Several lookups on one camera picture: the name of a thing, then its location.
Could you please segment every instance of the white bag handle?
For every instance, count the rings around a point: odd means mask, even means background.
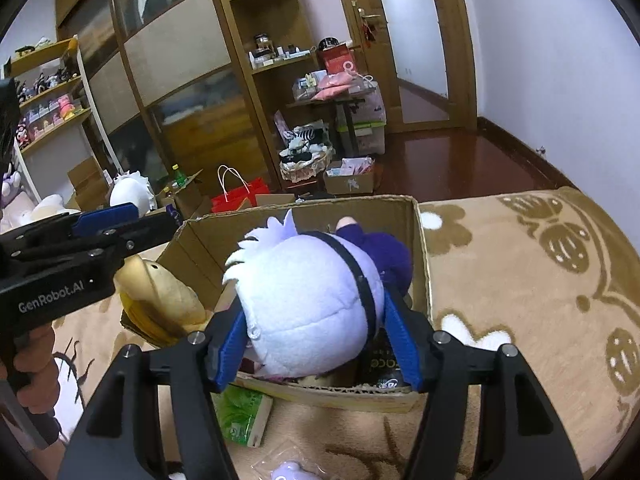
[[[225,168],[225,171],[222,173],[222,176],[221,176],[220,175],[220,170],[222,168]],[[222,164],[222,165],[220,165],[218,167],[218,182],[220,183],[220,187],[222,188],[222,192],[225,194],[225,202],[229,202],[229,199],[226,197],[226,188],[225,188],[225,176],[226,176],[227,172],[231,172],[231,174],[234,174],[236,177],[238,177],[242,181],[242,184],[244,185],[244,188],[246,189],[246,192],[249,193],[249,194],[251,193],[251,191],[249,191],[249,186],[245,182],[244,178],[242,178],[240,173],[238,173],[238,170],[236,170],[236,168],[230,168],[230,167],[225,166],[224,164]]]

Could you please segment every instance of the toiletry bottle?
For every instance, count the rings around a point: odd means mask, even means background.
[[[187,178],[184,176],[184,173],[180,171],[177,164],[174,165],[174,173],[175,181],[178,183],[178,186],[184,186],[187,183]]]

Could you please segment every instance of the beige carpet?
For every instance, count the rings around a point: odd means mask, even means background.
[[[609,217],[574,190],[428,203],[420,209],[434,326],[466,344],[516,343],[590,478],[640,409],[638,255]],[[143,344],[120,327],[121,308],[114,297],[55,324],[56,350],[75,355],[85,399],[114,352],[129,342]],[[168,428],[165,392],[161,404]],[[251,466],[287,439],[344,480],[399,479],[421,409],[375,414],[276,400],[264,448],[230,446],[230,452],[242,480],[256,478]],[[476,388],[467,422],[460,478],[468,477],[473,463]],[[178,458],[170,438],[166,448],[167,458]]]

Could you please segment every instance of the human hand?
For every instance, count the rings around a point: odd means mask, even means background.
[[[18,391],[18,402],[31,413],[47,413],[58,401],[58,366],[53,360],[56,335],[50,324],[31,330],[29,345],[14,358],[15,369],[31,374],[31,384]],[[6,379],[6,367],[0,362],[0,379]]]

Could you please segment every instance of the baseboard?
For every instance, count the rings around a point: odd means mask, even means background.
[[[511,135],[489,119],[478,117],[478,133],[489,139],[496,146],[507,153],[516,153],[523,157],[529,164],[542,173],[555,187],[570,186],[578,189],[567,176],[558,168],[551,165],[546,159],[539,156],[534,150],[527,146],[517,137]]]
[[[434,92],[433,90],[429,90],[424,86],[417,85],[400,77],[398,78],[398,84],[412,91],[413,93],[418,94],[425,101],[430,102],[432,105],[438,107],[443,112],[446,112],[447,114],[449,113],[449,107],[451,103],[446,97]]]

